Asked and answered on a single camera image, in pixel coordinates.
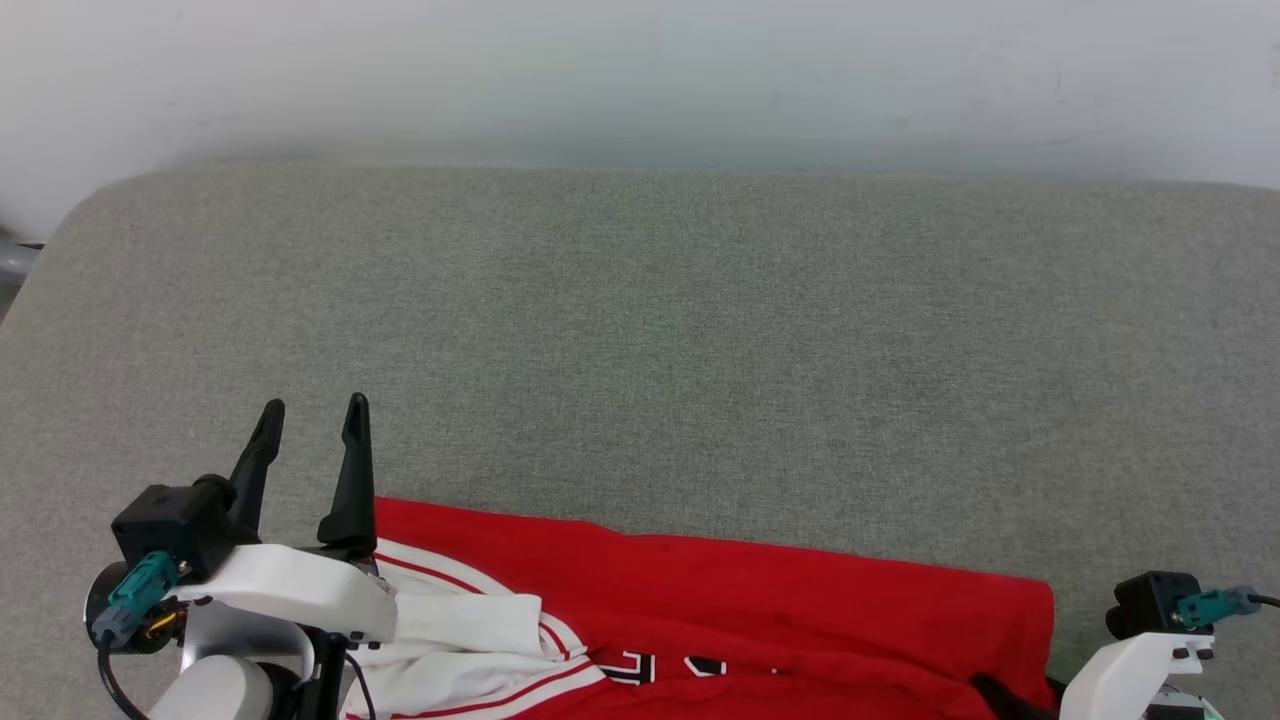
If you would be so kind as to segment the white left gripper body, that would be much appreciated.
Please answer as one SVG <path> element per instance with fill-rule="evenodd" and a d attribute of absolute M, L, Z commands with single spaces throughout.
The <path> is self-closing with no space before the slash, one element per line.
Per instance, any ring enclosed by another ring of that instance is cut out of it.
<path fill-rule="evenodd" d="M 247 544 L 205 582 L 177 585 L 188 630 L 216 644 L 282 647 L 306 629 L 360 644 L 394 638 L 396 591 L 369 564 L 284 544 Z"/>

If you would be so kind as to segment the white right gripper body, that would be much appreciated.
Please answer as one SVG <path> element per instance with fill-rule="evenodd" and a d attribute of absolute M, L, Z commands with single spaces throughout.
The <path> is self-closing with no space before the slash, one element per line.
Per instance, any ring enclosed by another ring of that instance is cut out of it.
<path fill-rule="evenodd" d="M 1201 694 L 1167 684 L 1215 657 L 1215 635 L 1142 633 L 1098 650 L 1068 684 L 1061 719 L 1216 719 Z"/>

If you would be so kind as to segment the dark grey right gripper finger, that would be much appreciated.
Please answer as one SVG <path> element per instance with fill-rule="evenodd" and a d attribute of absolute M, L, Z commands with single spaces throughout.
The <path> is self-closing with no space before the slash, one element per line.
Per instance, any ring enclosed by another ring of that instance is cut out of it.
<path fill-rule="evenodd" d="M 1050 676 L 1044 678 L 1044 684 L 1052 700 L 1047 705 L 1037 705 L 1015 694 L 995 676 L 979 673 L 972 678 L 972 687 L 996 719 L 1059 719 L 1065 684 Z"/>

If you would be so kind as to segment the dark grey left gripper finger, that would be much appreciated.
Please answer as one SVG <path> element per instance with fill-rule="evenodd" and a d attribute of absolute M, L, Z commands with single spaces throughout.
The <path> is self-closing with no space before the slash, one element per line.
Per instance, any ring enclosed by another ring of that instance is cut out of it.
<path fill-rule="evenodd" d="M 228 518 L 238 533 L 241 544 L 261 542 L 262 498 L 269 468 L 280 448 L 284 420 L 284 401 L 273 398 L 266 402 L 230 474 L 229 480 L 236 498 Z"/>
<path fill-rule="evenodd" d="M 378 547 L 375 482 L 369 400 L 349 397 L 340 438 L 344 456 L 330 512 L 319 523 L 317 542 L 337 557 L 371 557 Z"/>

